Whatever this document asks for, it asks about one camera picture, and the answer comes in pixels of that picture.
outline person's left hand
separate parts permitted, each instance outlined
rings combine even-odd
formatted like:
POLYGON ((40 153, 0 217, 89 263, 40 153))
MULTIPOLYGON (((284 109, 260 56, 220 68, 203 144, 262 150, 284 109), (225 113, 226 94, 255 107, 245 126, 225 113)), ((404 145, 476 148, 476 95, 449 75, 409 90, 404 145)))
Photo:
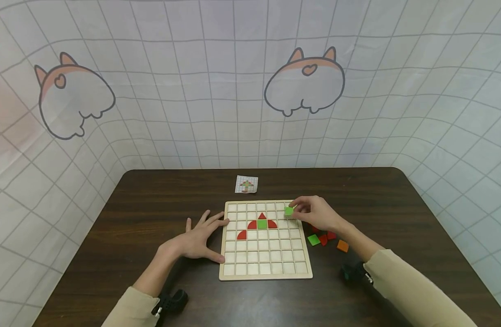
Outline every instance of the person's left hand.
POLYGON ((205 211, 194 228, 192 228, 192 220, 187 218, 185 233, 174 237, 169 242, 173 243, 179 249, 179 254, 186 258, 207 258, 217 263, 224 263, 223 255, 207 248, 207 239, 218 227, 226 226, 229 220, 219 220, 225 214, 223 211, 207 219, 209 214, 210 210, 205 211))

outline green square tile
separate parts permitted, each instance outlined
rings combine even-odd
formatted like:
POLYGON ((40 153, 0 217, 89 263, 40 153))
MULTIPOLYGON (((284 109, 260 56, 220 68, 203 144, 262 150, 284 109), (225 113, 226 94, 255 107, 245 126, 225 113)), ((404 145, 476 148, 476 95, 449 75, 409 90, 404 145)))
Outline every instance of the green square tile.
POLYGON ((258 229, 267 229, 266 219, 258 219, 258 229))
POLYGON ((314 246, 314 245, 318 245, 319 243, 321 243, 321 242, 319 241, 319 238, 317 238, 317 235, 316 235, 316 234, 314 234, 314 235, 310 235, 307 239, 308 239, 308 241, 310 242, 310 244, 312 244, 312 246, 314 246))
POLYGON ((294 213, 294 208, 285 207, 285 216, 292 216, 293 213, 294 213))

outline cat drawing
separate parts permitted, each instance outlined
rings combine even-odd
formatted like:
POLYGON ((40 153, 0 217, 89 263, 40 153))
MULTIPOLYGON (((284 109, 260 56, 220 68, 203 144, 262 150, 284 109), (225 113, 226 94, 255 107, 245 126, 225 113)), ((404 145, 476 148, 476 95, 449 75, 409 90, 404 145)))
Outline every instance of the cat drawing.
POLYGON ((328 48, 322 57, 308 58, 301 48, 296 48, 268 81, 264 97, 270 107, 285 117, 300 108, 315 114, 332 106, 343 94, 344 86, 345 75, 336 62, 336 48, 328 48))
POLYGON ((61 140, 70 140, 83 137, 85 119, 101 118, 114 106, 116 97, 101 76, 78 65, 65 52, 60 54, 60 63, 48 72, 34 66, 40 84, 38 104, 47 130, 61 140))

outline dark brown table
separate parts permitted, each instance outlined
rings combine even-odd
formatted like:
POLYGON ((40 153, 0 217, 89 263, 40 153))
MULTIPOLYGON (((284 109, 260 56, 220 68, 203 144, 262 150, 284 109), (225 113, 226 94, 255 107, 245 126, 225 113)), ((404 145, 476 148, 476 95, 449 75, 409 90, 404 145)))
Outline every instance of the dark brown table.
MULTIPOLYGON (((438 285, 479 327, 500 326, 501 308, 456 245, 395 168, 239 169, 127 172, 106 203, 34 326, 101 326, 157 247, 186 217, 226 201, 319 195, 366 235, 438 285), (236 175, 258 176, 258 192, 235 194, 236 175)), ((221 248, 221 230, 211 248, 221 248)), ((164 326, 395 326, 363 289, 339 277, 345 254, 309 247, 313 279, 220 282, 218 265, 186 260, 174 289, 189 294, 164 326)))

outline sleeve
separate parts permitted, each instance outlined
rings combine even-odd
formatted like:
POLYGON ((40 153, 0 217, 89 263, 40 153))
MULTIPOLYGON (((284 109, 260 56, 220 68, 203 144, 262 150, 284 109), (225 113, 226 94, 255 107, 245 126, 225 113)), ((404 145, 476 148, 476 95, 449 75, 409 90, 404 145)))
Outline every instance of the sleeve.
POLYGON ((158 302, 157 297, 129 287, 110 311, 102 327, 154 327, 158 318, 151 311, 158 302))
POLYGON ((391 250, 364 264, 374 288, 416 327, 477 327, 442 290, 391 250))

